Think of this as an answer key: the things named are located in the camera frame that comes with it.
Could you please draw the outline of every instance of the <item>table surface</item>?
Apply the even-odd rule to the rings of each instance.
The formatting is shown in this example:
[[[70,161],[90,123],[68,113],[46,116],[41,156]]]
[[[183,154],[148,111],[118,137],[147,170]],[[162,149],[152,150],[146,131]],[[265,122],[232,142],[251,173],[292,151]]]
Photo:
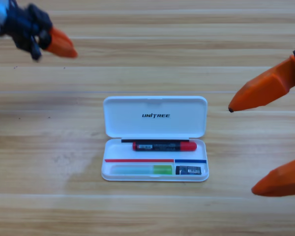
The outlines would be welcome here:
[[[35,63],[0,39],[0,236],[295,236],[295,196],[251,193],[295,159],[295,88],[228,111],[246,81],[292,54],[295,0],[32,2],[79,57]],[[112,95],[205,97],[209,179],[105,181]]]

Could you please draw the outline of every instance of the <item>unitree logo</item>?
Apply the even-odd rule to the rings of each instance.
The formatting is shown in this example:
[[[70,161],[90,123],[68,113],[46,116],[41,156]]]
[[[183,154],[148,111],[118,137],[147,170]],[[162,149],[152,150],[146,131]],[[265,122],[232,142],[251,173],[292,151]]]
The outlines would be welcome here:
[[[142,114],[142,117],[151,117],[151,118],[169,118],[170,114]]]

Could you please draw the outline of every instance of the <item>robotic hand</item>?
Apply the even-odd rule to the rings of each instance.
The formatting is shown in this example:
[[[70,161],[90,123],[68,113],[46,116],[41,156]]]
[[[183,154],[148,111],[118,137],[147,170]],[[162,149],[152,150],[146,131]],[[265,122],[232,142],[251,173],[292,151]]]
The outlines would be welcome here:
[[[4,35],[35,61],[42,56],[40,49],[59,57],[78,55],[66,34],[55,28],[48,14],[34,4],[21,9],[15,0],[0,0],[0,37]]]
[[[295,87],[295,50],[286,60],[248,81],[233,97],[230,112],[266,106]],[[251,191],[260,196],[295,195],[295,160],[271,170]]]

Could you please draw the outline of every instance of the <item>white plastic case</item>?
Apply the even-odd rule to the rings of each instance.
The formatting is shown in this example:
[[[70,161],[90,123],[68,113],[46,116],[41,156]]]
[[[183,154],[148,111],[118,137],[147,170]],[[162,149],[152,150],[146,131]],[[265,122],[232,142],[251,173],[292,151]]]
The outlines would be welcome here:
[[[207,101],[201,96],[113,96],[103,103],[106,134],[102,177],[110,181],[205,181],[209,176],[205,143],[197,139],[205,134]],[[187,140],[195,142],[195,151],[135,151],[132,141]],[[131,162],[133,159],[174,162]],[[171,165],[172,175],[112,174],[116,165],[131,170],[151,165]],[[177,175],[176,166],[196,166],[200,175]]]

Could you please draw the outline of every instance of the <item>red marker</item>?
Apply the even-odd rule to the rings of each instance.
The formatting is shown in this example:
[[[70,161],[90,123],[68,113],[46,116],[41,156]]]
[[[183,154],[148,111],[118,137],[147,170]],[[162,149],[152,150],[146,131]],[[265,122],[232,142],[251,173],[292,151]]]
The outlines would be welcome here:
[[[135,151],[194,151],[197,144],[194,142],[134,142]]]

